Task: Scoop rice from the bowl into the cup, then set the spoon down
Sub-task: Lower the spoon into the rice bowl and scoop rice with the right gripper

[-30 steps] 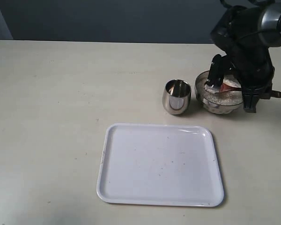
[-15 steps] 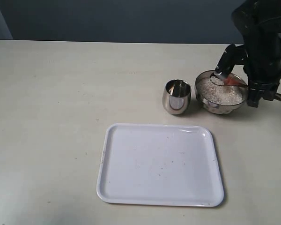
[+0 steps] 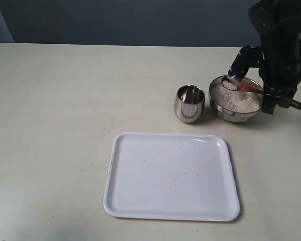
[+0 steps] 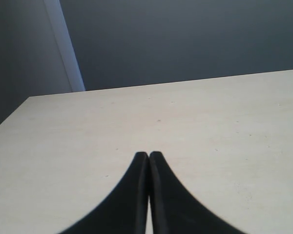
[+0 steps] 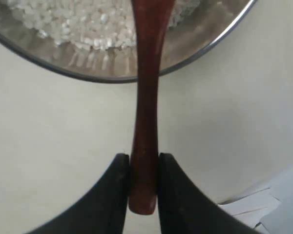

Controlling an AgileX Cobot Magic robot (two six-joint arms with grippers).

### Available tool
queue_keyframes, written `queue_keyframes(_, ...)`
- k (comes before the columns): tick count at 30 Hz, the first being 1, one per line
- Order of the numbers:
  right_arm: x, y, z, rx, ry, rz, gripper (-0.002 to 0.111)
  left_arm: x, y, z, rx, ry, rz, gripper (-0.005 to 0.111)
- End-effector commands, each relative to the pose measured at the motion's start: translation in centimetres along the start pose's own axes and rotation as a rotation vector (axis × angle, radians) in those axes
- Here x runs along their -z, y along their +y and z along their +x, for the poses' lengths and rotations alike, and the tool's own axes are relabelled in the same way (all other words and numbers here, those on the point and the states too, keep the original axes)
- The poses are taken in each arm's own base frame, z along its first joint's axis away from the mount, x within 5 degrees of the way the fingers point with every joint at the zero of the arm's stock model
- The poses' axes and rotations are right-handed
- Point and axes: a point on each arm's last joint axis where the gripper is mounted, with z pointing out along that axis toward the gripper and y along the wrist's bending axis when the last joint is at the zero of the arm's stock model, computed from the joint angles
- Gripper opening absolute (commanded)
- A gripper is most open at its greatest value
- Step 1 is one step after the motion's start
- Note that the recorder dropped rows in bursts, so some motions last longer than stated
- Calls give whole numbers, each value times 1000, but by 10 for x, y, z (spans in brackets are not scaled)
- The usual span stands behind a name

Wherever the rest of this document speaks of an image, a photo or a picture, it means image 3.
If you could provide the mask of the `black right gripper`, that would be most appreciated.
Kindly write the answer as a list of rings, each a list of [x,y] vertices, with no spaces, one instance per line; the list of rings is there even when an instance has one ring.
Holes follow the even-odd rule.
[[[264,56],[261,111],[274,114],[277,105],[301,110],[301,102],[293,99],[301,81],[301,1],[259,1],[248,15]]]

